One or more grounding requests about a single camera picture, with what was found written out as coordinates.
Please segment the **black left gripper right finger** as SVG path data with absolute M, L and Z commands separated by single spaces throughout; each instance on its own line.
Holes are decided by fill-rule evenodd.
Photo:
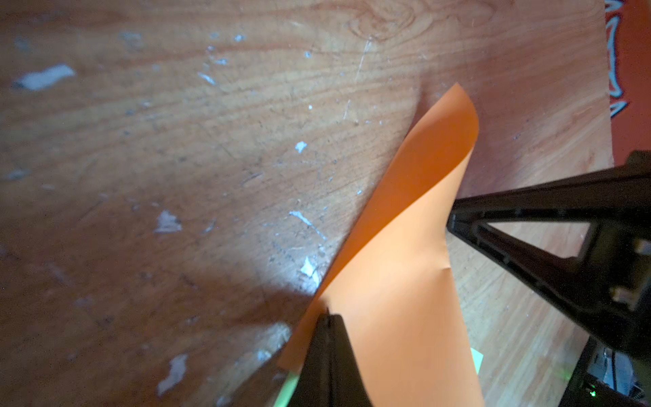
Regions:
M 329 315 L 330 406 L 371 406 L 343 318 Z

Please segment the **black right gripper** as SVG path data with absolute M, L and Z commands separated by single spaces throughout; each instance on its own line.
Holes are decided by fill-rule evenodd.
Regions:
M 498 223 L 585 223 L 560 257 Z M 650 355 L 650 152 L 624 167 L 454 202 L 449 231 L 585 329 L 630 356 Z

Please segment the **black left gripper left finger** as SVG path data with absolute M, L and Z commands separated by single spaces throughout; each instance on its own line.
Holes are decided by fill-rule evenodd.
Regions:
M 288 406 L 331 405 L 331 316 L 319 316 L 303 369 Z

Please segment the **orange square paper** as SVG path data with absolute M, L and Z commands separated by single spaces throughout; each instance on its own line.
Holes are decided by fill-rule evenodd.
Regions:
M 282 351 L 303 367 L 318 316 L 340 315 L 375 406 L 481 406 L 445 231 L 475 147 L 476 109 L 452 86 L 414 125 Z

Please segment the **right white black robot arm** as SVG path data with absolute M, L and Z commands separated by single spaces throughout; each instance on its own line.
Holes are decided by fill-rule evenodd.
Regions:
M 561 257 L 501 223 L 585 223 Z M 455 201 L 450 233 L 504 268 L 588 333 L 564 406 L 650 403 L 650 154 L 623 166 Z

